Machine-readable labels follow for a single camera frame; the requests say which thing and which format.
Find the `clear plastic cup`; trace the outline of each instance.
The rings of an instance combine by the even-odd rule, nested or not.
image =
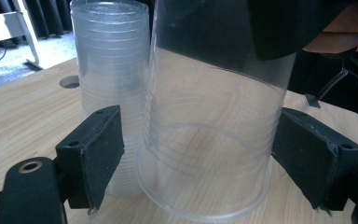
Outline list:
[[[155,7],[145,142],[135,164],[148,197],[179,217],[230,221],[254,211],[269,191],[295,55],[256,55],[247,2],[160,0]]]
[[[71,16],[82,94],[81,118],[120,105],[125,154],[107,191],[136,196],[142,192],[135,177],[134,155],[142,143],[145,111],[150,50],[147,5],[132,0],[73,0]]]

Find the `wooden tabletop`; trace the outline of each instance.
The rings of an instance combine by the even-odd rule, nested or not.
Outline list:
[[[11,166],[32,157],[55,158],[55,146],[80,123],[79,88],[60,85],[63,78],[76,75],[73,59],[0,87],[0,190]],[[284,106],[308,113],[358,143],[357,114],[324,103],[321,109],[309,107],[304,96],[292,92],[286,93]],[[283,168],[275,160],[270,162],[272,180],[267,199],[252,214],[230,223],[351,223],[352,202],[331,217],[312,210]],[[87,210],[66,207],[69,223],[76,224],[194,223],[165,212],[145,195],[128,199],[106,194],[93,218]]]

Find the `human hand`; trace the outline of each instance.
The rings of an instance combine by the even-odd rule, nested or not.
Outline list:
[[[303,50],[340,53],[356,47],[358,51],[358,2],[344,9]]]

